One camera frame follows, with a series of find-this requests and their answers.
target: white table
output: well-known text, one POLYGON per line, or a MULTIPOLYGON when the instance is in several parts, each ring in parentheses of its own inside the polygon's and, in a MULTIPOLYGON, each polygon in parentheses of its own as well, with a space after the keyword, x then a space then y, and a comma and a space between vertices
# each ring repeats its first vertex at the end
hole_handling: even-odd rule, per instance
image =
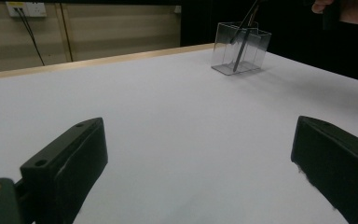
POLYGON ((358 136, 358 81, 272 54, 226 77, 211 57, 0 78, 0 177, 19 180, 57 136, 103 117, 109 163, 76 223, 347 223, 290 153, 300 115, 358 136))

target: transparent box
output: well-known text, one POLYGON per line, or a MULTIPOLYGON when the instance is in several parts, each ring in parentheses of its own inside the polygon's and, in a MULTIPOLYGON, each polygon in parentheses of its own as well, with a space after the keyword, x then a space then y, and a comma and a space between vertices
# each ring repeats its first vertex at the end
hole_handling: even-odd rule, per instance
POLYGON ((238 29, 240 22, 219 23, 214 42, 212 68, 234 75, 261 68, 271 33, 252 28, 238 29))

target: dark background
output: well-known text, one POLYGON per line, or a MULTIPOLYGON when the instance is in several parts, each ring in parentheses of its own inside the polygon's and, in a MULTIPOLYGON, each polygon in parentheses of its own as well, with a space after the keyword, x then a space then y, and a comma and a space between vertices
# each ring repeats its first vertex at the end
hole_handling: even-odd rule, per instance
MULTIPOLYGON (((358 79, 358 25, 324 31, 322 15, 303 2, 268 0, 258 10, 259 28, 272 33, 268 51, 358 79)), ((213 43, 218 22, 241 21, 254 0, 40 0, 45 3, 182 6, 181 46, 213 43)))

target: person's hand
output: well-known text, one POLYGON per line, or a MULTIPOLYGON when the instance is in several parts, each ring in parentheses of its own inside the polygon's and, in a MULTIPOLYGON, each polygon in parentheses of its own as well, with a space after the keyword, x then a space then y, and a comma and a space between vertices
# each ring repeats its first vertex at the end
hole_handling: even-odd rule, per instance
MULTIPOLYGON (((312 11, 314 13, 323 13, 326 6, 331 5, 334 1, 335 0, 316 0, 312 6, 312 11)), ((340 4, 340 20, 358 24, 358 0, 341 0, 340 4)))

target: wall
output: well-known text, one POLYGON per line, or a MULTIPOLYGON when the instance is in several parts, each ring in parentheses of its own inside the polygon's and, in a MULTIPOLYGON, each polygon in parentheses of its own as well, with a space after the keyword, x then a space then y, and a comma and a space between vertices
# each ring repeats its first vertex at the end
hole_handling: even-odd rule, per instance
MULTIPOLYGON (((102 58, 180 44, 173 6, 45 4, 46 18, 28 18, 46 65, 102 58)), ((20 18, 0 3, 0 71, 41 66, 20 18)))

